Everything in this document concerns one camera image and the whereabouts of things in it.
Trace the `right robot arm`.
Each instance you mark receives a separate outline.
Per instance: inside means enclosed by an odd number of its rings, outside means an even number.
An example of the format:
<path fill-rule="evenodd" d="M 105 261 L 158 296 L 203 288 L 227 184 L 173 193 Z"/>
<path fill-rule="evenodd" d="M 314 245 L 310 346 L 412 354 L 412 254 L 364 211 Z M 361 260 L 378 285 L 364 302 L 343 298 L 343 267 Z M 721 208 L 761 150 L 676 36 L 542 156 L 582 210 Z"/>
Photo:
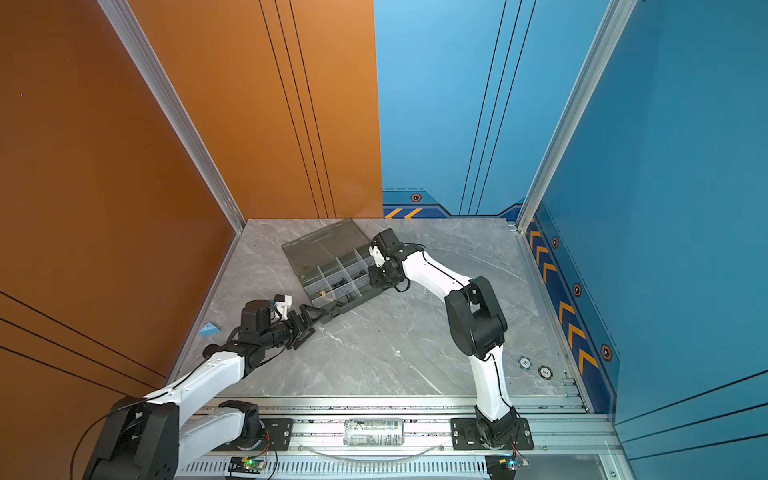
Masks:
<path fill-rule="evenodd" d="M 369 268 L 376 288 L 397 290 L 417 283 L 442 300 L 456 347 L 470 361 L 476 390 L 477 430 L 483 444 L 500 449 L 512 441 L 519 415 L 509 399 L 502 357 L 508 329 L 495 291 L 486 278 L 471 278 L 439 263 L 417 243 L 386 229 L 369 244 Z"/>

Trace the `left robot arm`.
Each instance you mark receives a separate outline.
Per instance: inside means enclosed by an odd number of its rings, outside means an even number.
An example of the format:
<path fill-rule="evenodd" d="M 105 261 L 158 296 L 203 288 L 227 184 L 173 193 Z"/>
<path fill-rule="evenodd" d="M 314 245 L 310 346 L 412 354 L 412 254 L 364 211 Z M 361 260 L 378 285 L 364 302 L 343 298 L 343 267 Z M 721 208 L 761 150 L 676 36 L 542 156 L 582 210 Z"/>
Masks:
<path fill-rule="evenodd" d="M 190 462 L 225 443 L 246 449 L 265 439 L 257 405 L 228 400 L 202 419 L 195 414 L 226 388 L 269 362 L 267 351 L 297 349 L 323 308 L 291 307 L 286 295 L 253 300 L 222 344 L 209 345 L 188 374 L 141 398 L 127 396 L 94 421 L 101 429 L 85 467 L 86 479 L 171 479 Z"/>

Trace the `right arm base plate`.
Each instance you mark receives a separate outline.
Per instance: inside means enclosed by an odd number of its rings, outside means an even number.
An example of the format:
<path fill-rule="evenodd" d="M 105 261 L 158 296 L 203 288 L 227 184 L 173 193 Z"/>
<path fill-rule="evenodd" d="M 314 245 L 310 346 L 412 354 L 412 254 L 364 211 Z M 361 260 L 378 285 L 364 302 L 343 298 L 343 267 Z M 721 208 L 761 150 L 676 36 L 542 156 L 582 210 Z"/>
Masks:
<path fill-rule="evenodd" d="M 457 451 L 532 451 L 535 448 L 528 420 L 522 417 L 492 423 L 475 418 L 452 418 L 450 430 L 452 446 Z"/>

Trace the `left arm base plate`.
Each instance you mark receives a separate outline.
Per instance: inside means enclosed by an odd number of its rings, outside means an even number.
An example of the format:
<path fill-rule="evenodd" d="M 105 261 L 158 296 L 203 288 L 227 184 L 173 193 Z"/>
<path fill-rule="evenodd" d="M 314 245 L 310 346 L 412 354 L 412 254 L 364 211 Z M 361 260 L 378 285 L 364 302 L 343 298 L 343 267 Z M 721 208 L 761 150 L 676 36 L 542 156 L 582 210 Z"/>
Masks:
<path fill-rule="evenodd" d="M 251 433 L 245 440 L 238 439 L 233 445 L 244 452 L 262 452 L 264 450 L 277 450 L 284 452 L 289 449 L 294 421 L 290 418 L 272 418 L 261 420 L 255 433 Z"/>

